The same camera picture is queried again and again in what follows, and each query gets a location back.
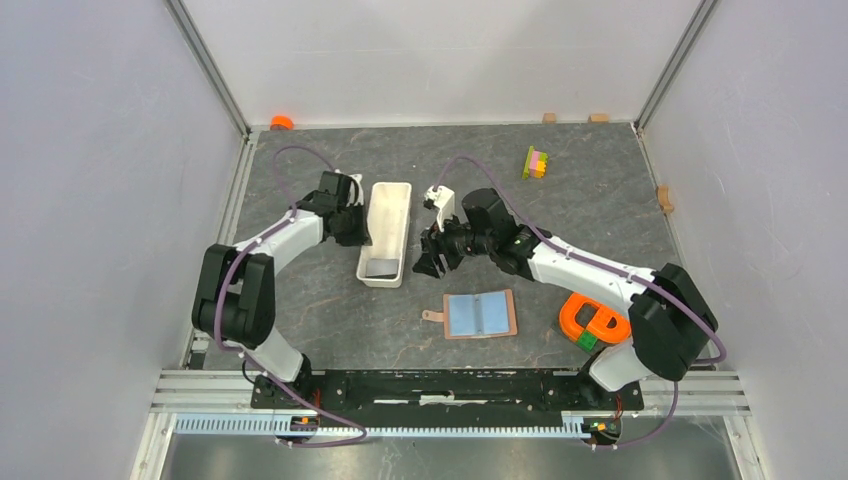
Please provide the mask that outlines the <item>white rectangular tray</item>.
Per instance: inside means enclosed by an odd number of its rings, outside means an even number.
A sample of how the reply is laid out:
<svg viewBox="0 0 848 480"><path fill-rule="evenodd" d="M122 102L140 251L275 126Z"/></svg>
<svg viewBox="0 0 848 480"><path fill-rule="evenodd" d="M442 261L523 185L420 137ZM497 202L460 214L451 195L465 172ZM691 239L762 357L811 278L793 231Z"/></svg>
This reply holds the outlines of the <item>white rectangular tray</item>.
<svg viewBox="0 0 848 480"><path fill-rule="evenodd" d="M376 182L367 206L367 225L371 245L363 246L357 264L356 278L371 288L398 288L402 284L410 226L412 184L408 182ZM365 264L370 258L399 259L400 274L392 279L365 277Z"/></svg>

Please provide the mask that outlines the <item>brown leather card holder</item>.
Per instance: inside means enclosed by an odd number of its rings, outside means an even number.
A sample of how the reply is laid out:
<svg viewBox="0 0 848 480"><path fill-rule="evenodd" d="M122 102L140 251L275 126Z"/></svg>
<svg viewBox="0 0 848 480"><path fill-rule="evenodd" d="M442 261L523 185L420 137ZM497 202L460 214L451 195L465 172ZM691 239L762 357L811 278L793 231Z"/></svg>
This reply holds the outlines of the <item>brown leather card holder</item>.
<svg viewBox="0 0 848 480"><path fill-rule="evenodd" d="M439 323L449 340L487 339L518 334L513 291L445 294L441 311L424 310L424 321Z"/></svg>

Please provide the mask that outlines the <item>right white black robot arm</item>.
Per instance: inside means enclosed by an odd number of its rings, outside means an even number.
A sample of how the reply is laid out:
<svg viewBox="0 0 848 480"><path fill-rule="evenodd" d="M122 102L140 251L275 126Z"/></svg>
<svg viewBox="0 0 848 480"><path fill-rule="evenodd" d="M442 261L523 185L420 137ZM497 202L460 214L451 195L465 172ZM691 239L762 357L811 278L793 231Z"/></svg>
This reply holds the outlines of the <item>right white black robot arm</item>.
<svg viewBox="0 0 848 480"><path fill-rule="evenodd" d="M628 320L630 333L607 341L577 382L580 400L591 408L606 406L618 390L649 375L682 380L717 339L714 314L679 265L652 270L576 248L518 223L493 188L462 199L464 220L455 215L455 195L447 187L430 187L424 205L435 211L436 220L421 234L422 255L414 272L440 278L467 257L485 256L506 274L582 294Z"/></svg>

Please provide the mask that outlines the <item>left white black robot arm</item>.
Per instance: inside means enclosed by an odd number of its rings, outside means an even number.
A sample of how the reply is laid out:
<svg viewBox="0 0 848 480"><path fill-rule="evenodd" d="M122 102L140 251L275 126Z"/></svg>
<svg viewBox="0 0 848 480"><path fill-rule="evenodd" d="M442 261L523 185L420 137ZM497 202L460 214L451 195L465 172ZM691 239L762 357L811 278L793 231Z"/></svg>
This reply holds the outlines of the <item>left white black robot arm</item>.
<svg viewBox="0 0 848 480"><path fill-rule="evenodd" d="M313 379L307 359L276 330L276 276L307 250L332 239L342 247L370 244L359 174L322 173L318 187L280 220L235 245L213 244L203 255L191 322L226 351L255 361L277 380L290 407L306 405Z"/></svg>

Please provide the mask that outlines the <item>orange round cap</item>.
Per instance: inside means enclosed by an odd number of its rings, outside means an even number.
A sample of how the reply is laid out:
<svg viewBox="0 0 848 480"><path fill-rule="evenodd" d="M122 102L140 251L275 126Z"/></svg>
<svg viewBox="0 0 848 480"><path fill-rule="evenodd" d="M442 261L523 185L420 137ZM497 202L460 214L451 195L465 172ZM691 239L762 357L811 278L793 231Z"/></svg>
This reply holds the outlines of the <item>orange round cap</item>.
<svg viewBox="0 0 848 480"><path fill-rule="evenodd" d="M275 115L269 123L270 130L292 130L293 128L294 122L285 115Z"/></svg>

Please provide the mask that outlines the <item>colourful toy brick stack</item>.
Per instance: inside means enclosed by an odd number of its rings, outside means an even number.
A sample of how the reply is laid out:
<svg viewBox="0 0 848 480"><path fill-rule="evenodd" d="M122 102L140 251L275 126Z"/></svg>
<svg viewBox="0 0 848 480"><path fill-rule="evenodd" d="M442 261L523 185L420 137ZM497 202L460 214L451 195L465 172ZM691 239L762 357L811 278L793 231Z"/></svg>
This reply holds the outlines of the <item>colourful toy brick stack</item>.
<svg viewBox="0 0 848 480"><path fill-rule="evenodd" d="M530 146L522 169L522 178L543 178L547 173L548 162L549 155L547 153Z"/></svg>

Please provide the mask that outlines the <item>orange horseshoe toy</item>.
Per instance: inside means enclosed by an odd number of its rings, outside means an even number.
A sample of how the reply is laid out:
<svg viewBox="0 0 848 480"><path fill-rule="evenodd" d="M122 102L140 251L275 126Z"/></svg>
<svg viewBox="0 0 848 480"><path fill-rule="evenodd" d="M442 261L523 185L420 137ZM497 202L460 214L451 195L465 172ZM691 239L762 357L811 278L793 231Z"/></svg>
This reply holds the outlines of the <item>orange horseshoe toy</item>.
<svg viewBox="0 0 848 480"><path fill-rule="evenodd" d="M574 344L584 330L595 335L598 342L592 352L620 344L632 335L630 322L625 317L578 293L572 293L565 301L559 311L556 326Z"/></svg>

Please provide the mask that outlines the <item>green toy block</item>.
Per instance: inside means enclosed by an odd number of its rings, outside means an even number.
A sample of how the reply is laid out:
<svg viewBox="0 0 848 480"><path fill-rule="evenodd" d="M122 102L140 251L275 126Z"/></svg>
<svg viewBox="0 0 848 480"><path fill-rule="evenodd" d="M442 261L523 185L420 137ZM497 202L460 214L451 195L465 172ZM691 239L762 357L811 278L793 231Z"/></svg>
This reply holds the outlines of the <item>green toy block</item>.
<svg viewBox="0 0 848 480"><path fill-rule="evenodd" d="M588 330L584 330L575 340L575 344L587 353L592 352L597 342L597 337Z"/></svg>

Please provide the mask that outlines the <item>flat wooden block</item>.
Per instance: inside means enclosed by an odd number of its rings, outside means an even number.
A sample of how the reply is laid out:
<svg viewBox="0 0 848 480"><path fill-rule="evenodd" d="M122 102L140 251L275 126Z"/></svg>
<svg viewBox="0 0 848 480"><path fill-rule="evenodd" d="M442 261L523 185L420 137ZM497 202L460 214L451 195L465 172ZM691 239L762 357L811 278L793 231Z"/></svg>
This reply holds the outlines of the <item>flat wooden block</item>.
<svg viewBox="0 0 848 480"><path fill-rule="evenodd" d="M589 123L609 123L611 121L611 117L607 113L593 113L588 117Z"/></svg>

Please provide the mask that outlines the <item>curved wooden piece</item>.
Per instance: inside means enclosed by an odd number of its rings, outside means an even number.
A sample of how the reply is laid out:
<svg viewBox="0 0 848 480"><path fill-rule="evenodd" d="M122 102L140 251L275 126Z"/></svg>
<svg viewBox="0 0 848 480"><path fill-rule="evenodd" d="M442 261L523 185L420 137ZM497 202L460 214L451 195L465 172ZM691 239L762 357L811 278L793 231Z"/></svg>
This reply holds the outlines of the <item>curved wooden piece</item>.
<svg viewBox="0 0 848 480"><path fill-rule="evenodd" d="M656 198L661 212L664 215L669 215L674 212L675 206L672 202L671 191L668 185L658 185L656 188Z"/></svg>

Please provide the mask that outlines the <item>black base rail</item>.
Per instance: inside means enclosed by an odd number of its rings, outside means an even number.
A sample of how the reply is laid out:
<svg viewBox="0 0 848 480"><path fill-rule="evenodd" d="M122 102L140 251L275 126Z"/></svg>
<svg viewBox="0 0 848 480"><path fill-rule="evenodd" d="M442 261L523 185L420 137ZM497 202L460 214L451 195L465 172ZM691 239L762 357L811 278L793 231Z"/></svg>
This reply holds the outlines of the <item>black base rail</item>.
<svg viewBox="0 0 848 480"><path fill-rule="evenodd" d="M321 408L326 427L555 427L564 412L641 411L638 383L608 392L572 370L325 370L292 390Z"/></svg>

